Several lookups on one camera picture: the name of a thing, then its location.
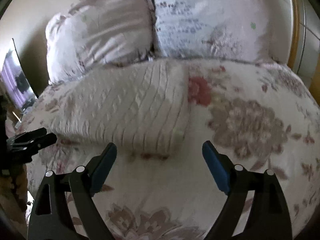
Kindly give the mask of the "cream cable knit sweater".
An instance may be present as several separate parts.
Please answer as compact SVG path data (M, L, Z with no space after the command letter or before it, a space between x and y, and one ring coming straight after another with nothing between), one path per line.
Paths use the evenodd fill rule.
M74 142L169 156L188 126L188 81L187 68L171 59L95 69L71 82L50 128Z

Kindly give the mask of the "mirror with purple curtain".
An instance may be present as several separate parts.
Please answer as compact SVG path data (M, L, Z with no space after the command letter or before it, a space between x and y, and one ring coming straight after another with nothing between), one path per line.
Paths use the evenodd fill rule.
M29 107L32 107L37 100L37 96L21 67L13 38L8 44L8 51L4 58L1 69L1 81L9 99L22 113Z

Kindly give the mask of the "white floral left pillow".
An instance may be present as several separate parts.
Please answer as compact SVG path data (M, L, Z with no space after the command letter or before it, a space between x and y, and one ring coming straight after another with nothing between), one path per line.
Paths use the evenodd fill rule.
M145 60L153 46L153 13L152 0L81 0L56 14L45 31L50 82Z

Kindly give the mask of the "wooden headboard shelf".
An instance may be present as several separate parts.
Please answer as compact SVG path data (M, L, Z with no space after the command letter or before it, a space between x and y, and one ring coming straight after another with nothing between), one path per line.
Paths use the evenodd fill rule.
M316 0L291 0L293 33L287 65L319 101L319 4Z

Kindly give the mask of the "blue floral right pillow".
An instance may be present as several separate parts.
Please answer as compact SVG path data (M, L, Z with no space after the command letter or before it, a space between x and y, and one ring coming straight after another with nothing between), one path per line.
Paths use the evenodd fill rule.
M287 63L292 0L153 0L161 57Z

